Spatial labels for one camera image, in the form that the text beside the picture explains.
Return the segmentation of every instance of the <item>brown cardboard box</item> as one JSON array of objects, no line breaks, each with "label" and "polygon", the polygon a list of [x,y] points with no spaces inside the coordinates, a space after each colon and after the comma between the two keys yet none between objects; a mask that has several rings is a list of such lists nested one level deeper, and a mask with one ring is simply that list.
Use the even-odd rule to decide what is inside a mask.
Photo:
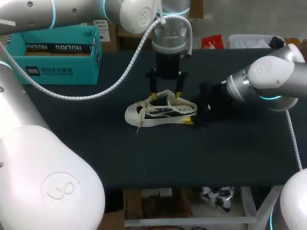
[{"label": "brown cardboard box", "polygon": [[124,211],[104,214],[97,230],[124,230]]},{"label": "brown cardboard box", "polygon": [[[132,34],[125,31],[122,27],[118,27],[117,39],[118,48],[120,50],[136,50],[144,34]],[[146,42],[143,45],[142,50],[152,49],[152,36],[148,36]]]},{"label": "brown cardboard box", "polygon": [[186,188],[172,189],[172,197],[142,199],[140,190],[125,190],[126,219],[188,218],[192,209]]},{"label": "brown cardboard box", "polygon": [[125,211],[127,219],[143,219],[142,197],[140,189],[124,190]]},{"label": "brown cardboard box", "polygon": [[[94,25],[94,22],[87,23],[88,25]],[[117,42],[117,25],[111,22],[107,22],[108,30],[102,30],[105,33],[108,33],[107,36],[110,37],[110,41],[101,42],[103,52],[117,52],[118,51],[118,42]]]},{"label": "brown cardboard box", "polygon": [[305,61],[307,60],[307,39],[304,39],[302,41],[302,44],[301,44],[301,47],[300,47],[300,50],[302,52],[302,55],[305,59]]},{"label": "brown cardboard box", "polygon": [[203,19],[204,9],[203,0],[191,0],[190,18]]}]

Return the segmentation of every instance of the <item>white robotic arm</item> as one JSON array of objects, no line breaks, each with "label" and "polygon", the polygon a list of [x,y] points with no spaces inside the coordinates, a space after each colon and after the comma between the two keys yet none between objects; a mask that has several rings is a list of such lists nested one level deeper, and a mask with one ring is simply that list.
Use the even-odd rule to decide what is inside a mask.
[{"label": "white robotic arm", "polygon": [[76,25],[96,19],[141,34],[154,21],[159,0],[2,0],[0,35]]}]

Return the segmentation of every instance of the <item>black and white object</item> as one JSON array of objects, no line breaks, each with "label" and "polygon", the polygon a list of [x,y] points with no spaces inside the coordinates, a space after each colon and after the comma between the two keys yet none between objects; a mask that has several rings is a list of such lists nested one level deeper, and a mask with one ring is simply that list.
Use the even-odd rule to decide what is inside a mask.
[{"label": "black and white object", "polygon": [[225,212],[230,212],[231,198],[234,196],[234,193],[234,187],[229,186],[223,188],[203,187],[200,197],[207,203],[217,206]]},{"label": "black and white object", "polygon": [[129,106],[125,112],[127,123],[137,127],[152,127],[161,124],[183,124],[196,114],[197,105],[183,98],[176,98],[170,90],[149,97]]}]

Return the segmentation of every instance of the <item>sneaker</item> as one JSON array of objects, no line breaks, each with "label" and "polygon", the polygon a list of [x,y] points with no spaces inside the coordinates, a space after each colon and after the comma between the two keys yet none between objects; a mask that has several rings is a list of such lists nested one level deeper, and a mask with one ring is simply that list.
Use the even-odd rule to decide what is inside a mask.
[{"label": "sneaker", "polygon": [[145,101],[130,105],[125,112],[126,121],[133,126],[152,127],[161,124],[184,124],[195,115],[197,105],[180,97],[170,90],[150,96]]}]

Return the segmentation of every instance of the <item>black tabletop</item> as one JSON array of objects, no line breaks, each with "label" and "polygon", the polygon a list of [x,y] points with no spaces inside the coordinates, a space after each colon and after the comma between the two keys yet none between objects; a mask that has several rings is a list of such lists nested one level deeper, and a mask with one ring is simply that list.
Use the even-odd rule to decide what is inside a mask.
[{"label": "black tabletop", "polygon": [[[227,76],[268,54],[267,49],[194,50],[182,69],[189,72],[182,97],[189,98],[205,81]],[[95,86],[46,86],[64,95],[91,95],[111,86],[133,53],[104,54]],[[105,188],[171,186],[282,185],[298,171],[284,113],[262,105],[246,105],[243,118],[205,128],[165,125],[137,128],[126,123],[126,108],[149,96],[145,77],[154,67],[154,53],[143,52],[128,77],[102,98],[68,102],[51,98],[32,86],[26,91],[54,133],[87,161]],[[175,83],[159,81],[158,89]],[[290,111],[303,165],[306,165],[307,103]]]}]

